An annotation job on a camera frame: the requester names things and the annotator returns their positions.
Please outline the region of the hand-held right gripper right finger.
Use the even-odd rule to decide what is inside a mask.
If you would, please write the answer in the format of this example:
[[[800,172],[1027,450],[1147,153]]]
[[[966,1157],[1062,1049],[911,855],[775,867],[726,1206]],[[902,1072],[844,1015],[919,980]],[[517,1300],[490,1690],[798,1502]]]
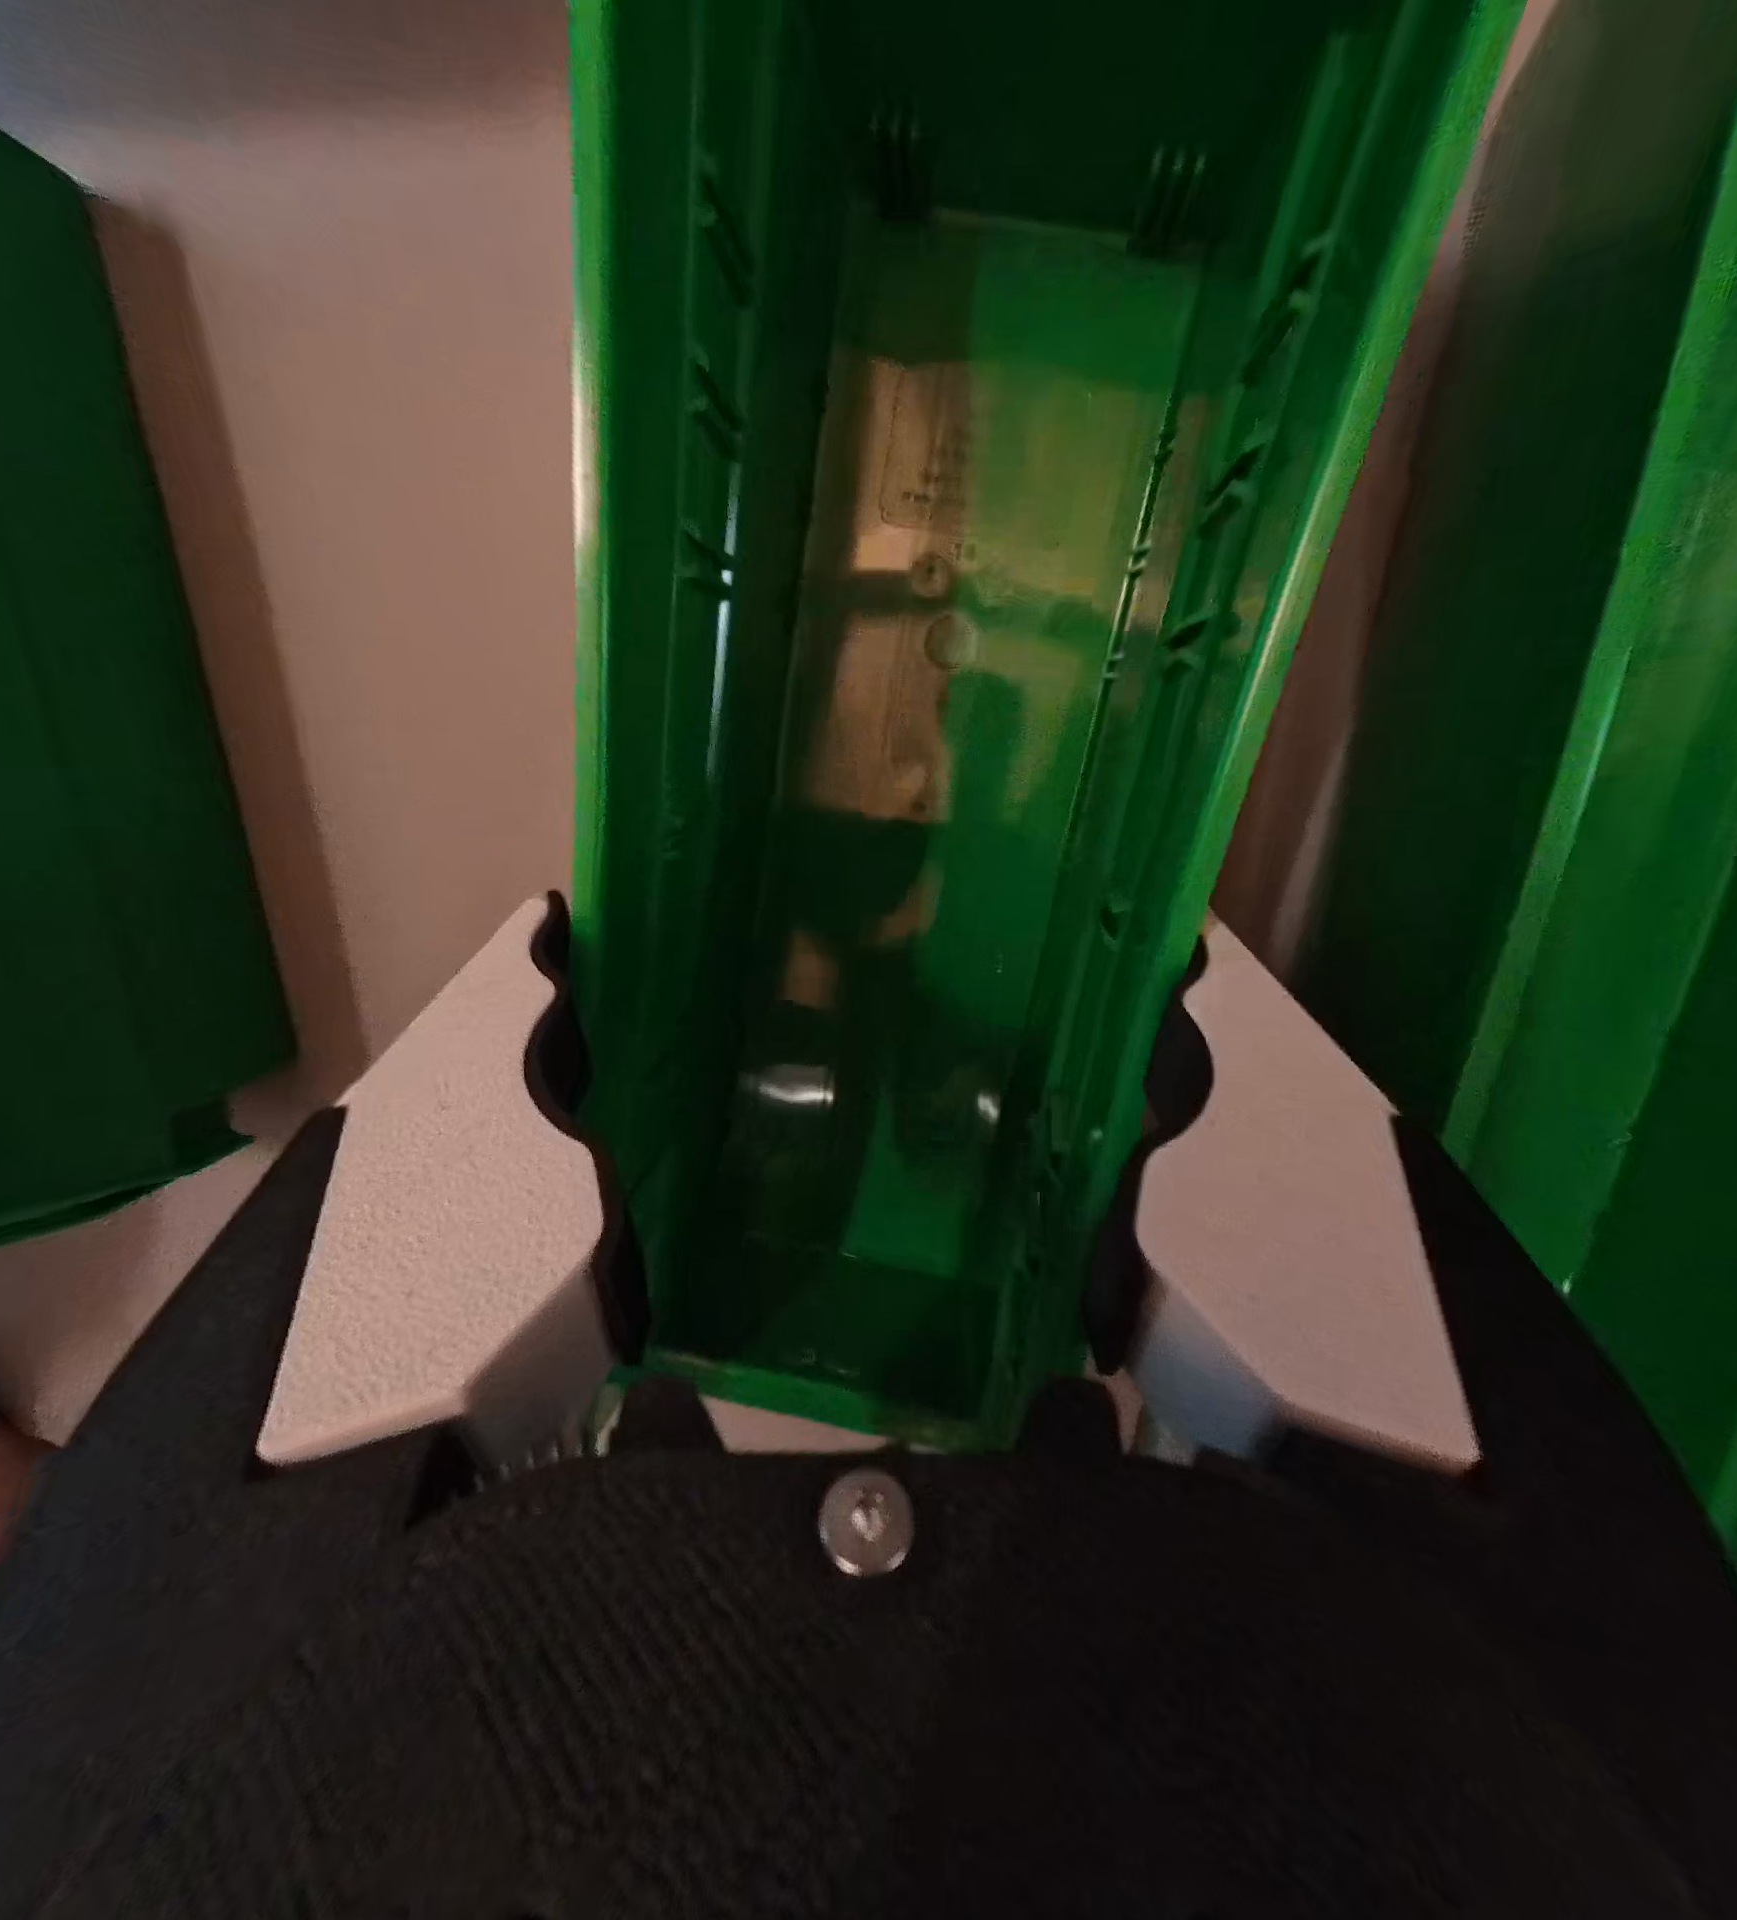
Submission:
[[[1315,1433],[1478,1464],[1394,1103],[1218,918],[1165,1011],[1144,1127],[1086,1270],[1093,1367],[1137,1450]]]

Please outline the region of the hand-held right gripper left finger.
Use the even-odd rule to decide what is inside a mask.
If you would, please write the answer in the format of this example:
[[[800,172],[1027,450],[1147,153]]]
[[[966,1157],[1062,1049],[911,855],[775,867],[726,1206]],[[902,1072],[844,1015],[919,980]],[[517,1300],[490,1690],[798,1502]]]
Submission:
[[[581,1127],[569,945],[566,898],[528,898],[338,1100],[264,1464],[455,1426],[518,1473],[572,1452],[606,1376],[640,1361],[646,1262]]]

